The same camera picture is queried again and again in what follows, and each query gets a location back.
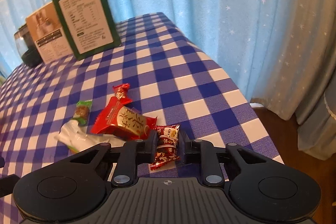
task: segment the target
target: gray fabric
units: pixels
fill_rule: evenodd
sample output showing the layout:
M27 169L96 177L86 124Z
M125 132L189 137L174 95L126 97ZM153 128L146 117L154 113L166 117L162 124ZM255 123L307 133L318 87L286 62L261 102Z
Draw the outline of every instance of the gray fabric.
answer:
M308 119L298 129L298 148L321 160L336 153L336 71Z
M336 18L332 26L332 33L329 39L329 45L325 50L323 65L310 87L310 90L300 102L298 108L295 110L296 120L298 124L303 124L308 118L309 114L323 95L324 90L330 80L330 77L336 65Z
M278 47L272 47L265 56L252 103L261 103L288 120L307 98L302 106L305 110L302 120L306 119L335 67L336 56L326 56L330 49L335 51L330 43L334 36L335 1L292 0L294 9L287 16L287 29L282 39L275 41ZM281 37L276 28L272 30L270 41L272 37ZM319 76L321 70L326 75ZM317 77L319 87L305 97Z

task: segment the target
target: red snack package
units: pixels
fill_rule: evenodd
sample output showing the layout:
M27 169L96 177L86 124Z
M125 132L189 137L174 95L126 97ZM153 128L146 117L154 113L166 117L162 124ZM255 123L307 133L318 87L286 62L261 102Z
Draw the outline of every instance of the red snack package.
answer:
M125 141L147 139L156 124L156 118L146 117L125 107L117 97L99 113L92 129L93 134L113 134Z
M178 160L177 143L179 141L180 125L155 126L159 140L157 141L157 150L154 163L151 164L151 170L155 170L172 160Z
M133 102L132 99L127 97L127 91L129 87L130 87L129 83L113 86L115 96L123 105L127 105Z

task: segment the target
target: snack package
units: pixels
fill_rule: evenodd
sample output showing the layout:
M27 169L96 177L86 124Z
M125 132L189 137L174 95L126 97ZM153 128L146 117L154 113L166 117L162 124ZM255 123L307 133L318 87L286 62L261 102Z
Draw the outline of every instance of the snack package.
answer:
M159 140L157 141L157 150L154 163L150 165L151 170L155 170L172 160L178 160L177 143L179 141L180 125L155 126Z
M129 83L113 86L115 96L123 105L127 105L133 102L132 99L127 97L127 91L129 90L129 87L130 87Z
M92 100L79 101L76 104L75 114L72 119L77 120L80 126L85 126L89 120Z
M123 146L125 143L113 135L86 134L83 128L78 126L78 121L73 119L61 127L55 139L68 146L73 153L78 153L103 142L109 142L112 147Z
M156 118L146 117L125 107L117 97L99 113L92 129L93 134L113 134L125 141L147 139L156 124Z

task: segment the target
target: nutrition label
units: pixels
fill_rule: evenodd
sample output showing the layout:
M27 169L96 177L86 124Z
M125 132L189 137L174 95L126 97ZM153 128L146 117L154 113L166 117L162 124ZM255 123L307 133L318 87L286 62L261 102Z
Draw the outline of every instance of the nutrition label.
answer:
M46 64L72 53L62 28L37 40L35 44Z
M80 54L113 42L100 0L60 0L59 5Z

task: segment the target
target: table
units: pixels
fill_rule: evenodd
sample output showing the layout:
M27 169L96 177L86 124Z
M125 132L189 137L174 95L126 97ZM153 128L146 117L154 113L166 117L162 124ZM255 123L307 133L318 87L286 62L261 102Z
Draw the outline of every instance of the table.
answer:
M61 160L70 152L54 137L79 100L93 100L88 132L113 95L113 85L130 83L131 107L157 124L180 124L190 138L215 146L235 142L282 162L250 104L211 58L193 45L163 14L117 24L122 46L76 61L73 56L36 68L17 67L0 88L1 175L23 175ZM177 177L194 165L171 162L139 176ZM21 216L11 195L0 199L0 222Z

